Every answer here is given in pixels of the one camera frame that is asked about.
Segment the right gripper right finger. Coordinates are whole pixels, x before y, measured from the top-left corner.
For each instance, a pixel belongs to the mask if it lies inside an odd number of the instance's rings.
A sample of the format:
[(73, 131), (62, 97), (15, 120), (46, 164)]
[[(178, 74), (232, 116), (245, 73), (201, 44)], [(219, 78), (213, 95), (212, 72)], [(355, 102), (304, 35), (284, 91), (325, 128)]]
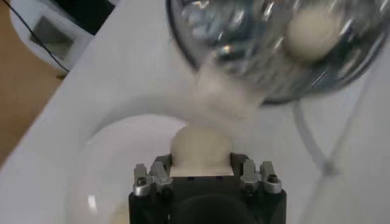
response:
[(238, 176), (240, 188), (246, 194), (256, 193), (260, 186), (268, 194), (280, 194), (282, 181), (276, 175), (271, 161), (263, 161), (259, 170), (256, 164), (245, 154), (230, 154), (230, 165), (234, 176)]

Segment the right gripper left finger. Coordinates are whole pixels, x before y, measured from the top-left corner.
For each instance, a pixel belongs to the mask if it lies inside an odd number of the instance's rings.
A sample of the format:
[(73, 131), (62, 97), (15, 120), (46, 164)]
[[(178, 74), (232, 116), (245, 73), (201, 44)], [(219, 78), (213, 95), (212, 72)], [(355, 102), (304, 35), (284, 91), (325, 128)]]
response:
[(150, 171), (141, 163), (133, 170), (133, 195), (147, 197), (155, 190), (159, 194), (173, 191), (173, 177), (170, 176), (172, 158), (171, 155), (156, 157)]

